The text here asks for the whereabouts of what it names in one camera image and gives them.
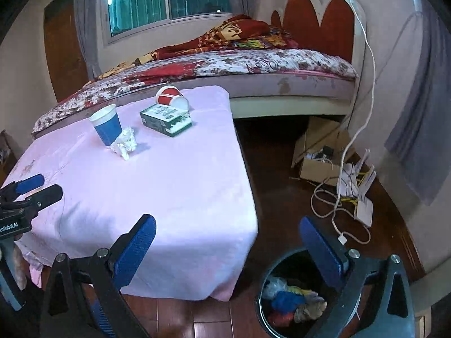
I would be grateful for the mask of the person's left hand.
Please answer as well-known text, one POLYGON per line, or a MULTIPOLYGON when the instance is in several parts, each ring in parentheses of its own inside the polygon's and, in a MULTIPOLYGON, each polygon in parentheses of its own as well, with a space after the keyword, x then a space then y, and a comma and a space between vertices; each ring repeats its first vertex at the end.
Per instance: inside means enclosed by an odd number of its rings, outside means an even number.
POLYGON ((6 261, 17 287, 20 291, 23 291, 27 284, 27 278, 22 269, 22 253, 16 246, 14 240, 8 239, 1 241, 1 261, 6 261))

